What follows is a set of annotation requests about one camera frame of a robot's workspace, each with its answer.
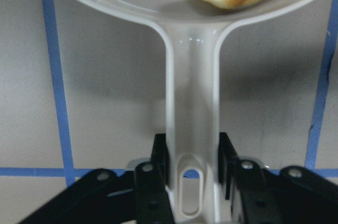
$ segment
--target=silver screw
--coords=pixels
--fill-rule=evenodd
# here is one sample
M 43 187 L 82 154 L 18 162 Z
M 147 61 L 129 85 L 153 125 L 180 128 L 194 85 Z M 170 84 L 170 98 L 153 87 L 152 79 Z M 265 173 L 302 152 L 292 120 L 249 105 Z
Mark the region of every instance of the silver screw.
M 249 161 L 243 161 L 242 162 L 242 168 L 246 169 L 246 170 L 251 170 L 254 168 L 254 164 L 252 162 Z
M 290 169 L 288 174 L 289 176 L 292 176 L 293 178 L 301 178 L 303 175 L 299 169 Z
M 144 172 L 150 172 L 150 171 L 153 170 L 153 169 L 154 169 L 154 167 L 153 167 L 153 165 L 152 165 L 151 163 L 146 163 L 146 164 L 144 164 L 143 167 L 142 167 L 142 170 L 143 170 Z
M 109 177 L 110 177 L 109 173 L 106 172 L 106 171 L 103 171 L 100 174 L 98 174 L 98 176 L 96 178 L 99 181 L 104 181 L 104 180 L 107 180 Z

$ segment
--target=oval hole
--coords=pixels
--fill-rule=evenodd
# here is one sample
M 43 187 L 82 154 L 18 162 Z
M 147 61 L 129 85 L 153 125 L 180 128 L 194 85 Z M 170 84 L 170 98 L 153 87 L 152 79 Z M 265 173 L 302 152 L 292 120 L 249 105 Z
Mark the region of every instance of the oval hole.
M 186 215 L 195 214 L 200 200 L 200 175 L 196 170 L 187 170 L 182 177 L 182 211 Z

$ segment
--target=screw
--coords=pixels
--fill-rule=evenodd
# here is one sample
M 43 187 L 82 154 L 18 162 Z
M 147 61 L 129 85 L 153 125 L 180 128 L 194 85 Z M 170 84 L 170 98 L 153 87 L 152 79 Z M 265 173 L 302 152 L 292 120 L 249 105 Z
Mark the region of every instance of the screw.
M 290 169 L 288 174 L 289 176 L 292 176 L 293 178 L 301 178 L 303 175 L 299 169 Z
M 154 167 L 153 167 L 153 165 L 152 165 L 151 163 L 146 163 L 146 164 L 144 164 L 143 167 L 142 167 L 142 170 L 143 170 L 144 172 L 150 172 L 150 171 L 153 170 L 153 169 L 154 169 Z
M 107 180 L 109 177 L 110 177 L 109 173 L 106 172 L 106 171 L 103 171 L 100 174 L 98 174 L 96 179 L 99 180 L 99 181 L 104 181 L 104 180 Z
M 243 161 L 242 162 L 242 168 L 246 169 L 246 170 L 251 170 L 254 168 L 254 164 L 252 162 L 249 161 Z

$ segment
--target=vertical blue line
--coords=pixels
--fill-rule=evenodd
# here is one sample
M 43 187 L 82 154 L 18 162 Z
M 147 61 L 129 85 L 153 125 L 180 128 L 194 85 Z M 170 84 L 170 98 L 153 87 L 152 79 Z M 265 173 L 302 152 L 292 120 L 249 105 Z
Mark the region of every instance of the vertical blue line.
M 329 84 L 331 61 L 335 52 L 338 32 L 338 0 L 332 0 L 330 18 L 328 20 L 327 35 L 323 51 L 320 75 L 318 79 L 315 106 L 309 130 L 305 166 L 315 169 L 319 139 L 322 129 L 325 102 Z
M 52 74 L 55 108 L 58 118 L 65 180 L 67 186 L 70 186 L 73 182 L 75 182 L 75 174 L 69 134 L 68 114 L 65 103 L 54 0 L 42 0 L 42 7 Z

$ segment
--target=black metal bracket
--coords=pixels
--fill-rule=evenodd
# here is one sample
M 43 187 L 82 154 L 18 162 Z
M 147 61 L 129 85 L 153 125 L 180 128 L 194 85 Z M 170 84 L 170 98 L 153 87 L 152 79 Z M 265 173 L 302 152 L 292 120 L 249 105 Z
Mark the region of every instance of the black metal bracket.
M 274 175 L 241 159 L 220 133 L 219 183 L 231 200 L 232 220 L 244 224 L 337 224 L 338 186 L 299 166 Z M 97 169 L 20 224 L 174 224 L 165 190 L 170 172 L 165 134 L 155 136 L 151 160 L 118 177 Z

